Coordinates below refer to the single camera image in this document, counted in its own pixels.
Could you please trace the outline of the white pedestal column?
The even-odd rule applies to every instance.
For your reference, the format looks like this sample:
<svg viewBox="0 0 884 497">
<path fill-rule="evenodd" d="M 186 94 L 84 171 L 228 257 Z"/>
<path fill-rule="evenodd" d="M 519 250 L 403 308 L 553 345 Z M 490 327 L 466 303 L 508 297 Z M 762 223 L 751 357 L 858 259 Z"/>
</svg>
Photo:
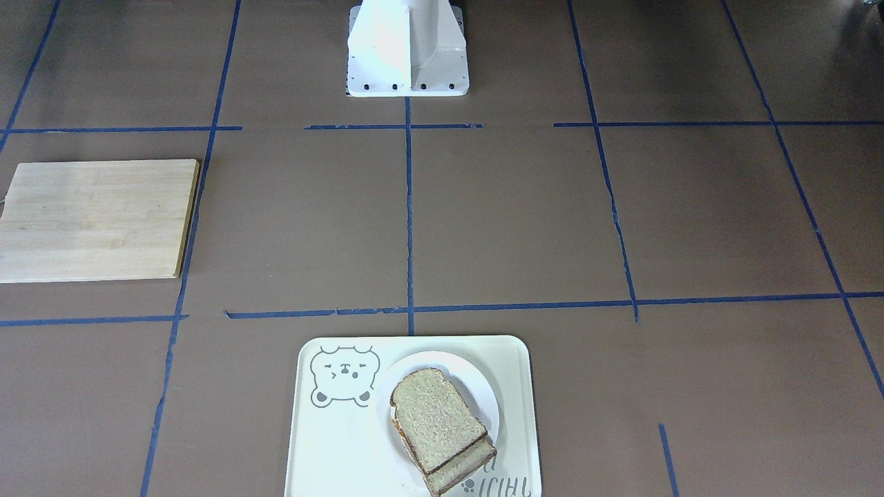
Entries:
<svg viewBox="0 0 884 497">
<path fill-rule="evenodd" d="M 462 8 L 449 1 L 363 1 L 349 11 L 350 97 L 460 97 L 470 89 Z"/>
</svg>

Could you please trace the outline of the brown bread slice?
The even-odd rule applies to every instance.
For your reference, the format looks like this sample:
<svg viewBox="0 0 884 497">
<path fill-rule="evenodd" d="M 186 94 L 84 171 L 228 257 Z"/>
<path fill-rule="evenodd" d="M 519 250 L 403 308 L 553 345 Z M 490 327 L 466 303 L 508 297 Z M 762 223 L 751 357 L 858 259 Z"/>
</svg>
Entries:
<svg viewBox="0 0 884 497">
<path fill-rule="evenodd" d="M 406 375 L 390 396 L 392 424 L 424 474 L 438 471 L 488 435 L 460 391 L 437 368 Z"/>
</svg>

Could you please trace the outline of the bread slice on plate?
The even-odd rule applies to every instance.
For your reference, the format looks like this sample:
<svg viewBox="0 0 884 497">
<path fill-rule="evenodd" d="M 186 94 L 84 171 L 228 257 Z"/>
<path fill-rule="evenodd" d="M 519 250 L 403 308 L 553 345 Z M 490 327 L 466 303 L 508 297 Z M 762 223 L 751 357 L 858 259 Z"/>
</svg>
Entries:
<svg viewBox="0 0 884 497">
<path fill-rule="evenodd" d="M 430 496 L 441 496 L 490 462 L 497 453 L 490 436 L 480 438 L 436 471 L 424 475 Z"/>
</svg>

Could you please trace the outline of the wooden cutting board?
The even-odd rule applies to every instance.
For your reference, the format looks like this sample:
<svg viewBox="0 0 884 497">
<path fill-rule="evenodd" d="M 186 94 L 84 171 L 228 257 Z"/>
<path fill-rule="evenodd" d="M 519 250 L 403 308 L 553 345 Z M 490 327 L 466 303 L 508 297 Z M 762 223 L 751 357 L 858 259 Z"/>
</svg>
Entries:
<svg viewBox="0 0 884 497">
<path fill-rule="evenodd" d="M 21 163 L 4 199 L 4 284 L 180 276 L 196 159 Z"/>
</svg>

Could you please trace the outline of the cream bear tray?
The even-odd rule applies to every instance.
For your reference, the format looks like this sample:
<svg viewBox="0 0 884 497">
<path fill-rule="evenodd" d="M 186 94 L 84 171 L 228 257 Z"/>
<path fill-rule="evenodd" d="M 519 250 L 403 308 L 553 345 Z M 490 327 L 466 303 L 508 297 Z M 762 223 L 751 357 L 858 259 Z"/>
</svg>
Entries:
<svg viewBox="0 0 884 497">
<path fill-rule="evenodd" d="M 511 335 L 316 338 L 301 347 L 285 495 L 426 496 L 382 469 L 367 446 L 378 376 L 409 353 L 445 351 L 486 376 L 499 405 L 495 458 L 449 496 L 539 496 L 542 472 L 528 347 Z"/>
</svg>

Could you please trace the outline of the white round plate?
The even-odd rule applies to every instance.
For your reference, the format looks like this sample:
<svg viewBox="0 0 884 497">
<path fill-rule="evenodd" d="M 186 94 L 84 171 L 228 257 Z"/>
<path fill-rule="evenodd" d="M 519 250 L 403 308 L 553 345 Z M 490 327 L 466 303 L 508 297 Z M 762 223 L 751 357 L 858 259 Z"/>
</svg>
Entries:
<svg viewBox="0 0 884 497">
<path fill-rule="evenodd" d="M 369 403 L 365 424 L 367 446 L 382 469 L 411 485 L 422 485 L 423 479 L 392 424 L 394 409 L 390 406 L 390 396 L 407 374 L 429 367 L 442 371 L 454 384 L 471 412 L 486 426 L 493 443 L 498 440 L 500 428 L 496 394 L 486 376 L 468 360 L 445 351 L 421 351 L 393 362 L 378 376 Z"/>
</svg>

